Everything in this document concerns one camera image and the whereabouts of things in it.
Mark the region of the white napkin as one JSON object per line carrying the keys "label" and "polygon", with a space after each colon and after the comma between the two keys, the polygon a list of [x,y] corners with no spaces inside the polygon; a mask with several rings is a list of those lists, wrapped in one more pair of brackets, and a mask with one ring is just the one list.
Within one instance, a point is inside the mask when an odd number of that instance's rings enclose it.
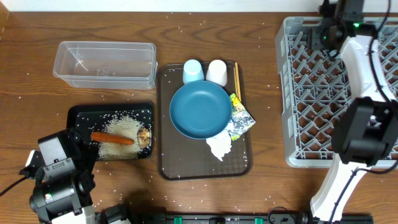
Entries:
{"label": "white napkin", "polygon": [[206,139],[207,145],[210,146],[211,153],[223,162],[223,157],[231,151],[231,137],[225,129],[216,136]]}

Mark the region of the orange carrot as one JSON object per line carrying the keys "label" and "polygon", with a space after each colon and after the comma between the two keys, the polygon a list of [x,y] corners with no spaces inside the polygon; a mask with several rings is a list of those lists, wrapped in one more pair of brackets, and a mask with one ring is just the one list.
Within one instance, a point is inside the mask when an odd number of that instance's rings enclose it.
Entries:
{"label": "orange carrot", "polygon": [[117,136],[114,134],[108,134],[108,133],[100,133],[100,132],[93,132],[91,133],[91,139],[97,142],[109,142],[109,143],[115,143],[115,144],[123,144],[123,145],[133,145],[134,140],[125,138],[122,136]]}

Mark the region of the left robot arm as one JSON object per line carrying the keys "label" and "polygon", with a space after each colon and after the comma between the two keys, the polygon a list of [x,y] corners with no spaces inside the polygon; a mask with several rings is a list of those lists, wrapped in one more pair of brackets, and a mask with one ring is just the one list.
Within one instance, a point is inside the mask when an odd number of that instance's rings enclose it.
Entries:
{"label": "left robot arm", "polygon": [[65,129],[38,140],[20,175],[35,180],[31,209],[40,223],[94,223],[90,192],[98,152],[85,145],[83,135]]}

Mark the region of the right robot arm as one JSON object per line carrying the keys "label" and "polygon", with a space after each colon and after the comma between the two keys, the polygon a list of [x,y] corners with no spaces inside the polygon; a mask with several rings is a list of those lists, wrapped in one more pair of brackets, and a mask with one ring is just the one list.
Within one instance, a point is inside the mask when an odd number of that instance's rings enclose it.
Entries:
{"label": "right robot arm", "polygon": [[381,26],[363,21],[363,1],[324,0],[321,24],[310,28],[307,45],[343,61],[352,103],[333,130],[335,153],[310,210],[297,223],[341,223],[343,209],[360,180],[385,158],[397,141],[397,100],[388,86],[379,58]]}

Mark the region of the dark blue plate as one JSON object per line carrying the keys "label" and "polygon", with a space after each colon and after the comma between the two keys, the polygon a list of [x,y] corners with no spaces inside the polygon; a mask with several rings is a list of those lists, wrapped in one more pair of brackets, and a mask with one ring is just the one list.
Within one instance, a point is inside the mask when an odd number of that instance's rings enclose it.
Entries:
{"label": "dark blue plate", "polygon": [[169,115],[174,127],[184,136],[208,139],[227,127],[232,118],[232,106],[222,87],[208,81],[196,81],[175,92]]}

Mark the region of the green foil snack wrapper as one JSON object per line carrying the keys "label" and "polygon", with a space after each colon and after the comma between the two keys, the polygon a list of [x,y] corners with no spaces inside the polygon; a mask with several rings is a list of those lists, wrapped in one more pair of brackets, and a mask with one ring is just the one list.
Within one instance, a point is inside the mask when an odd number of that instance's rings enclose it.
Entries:
{"label": "green foil snack wrapper", "polygon": [[235,93],[232,93],[229,98],[232,106],[232,116],[226,130],[231,140],[235,141],[253,127],[256,121],[249,114]]}

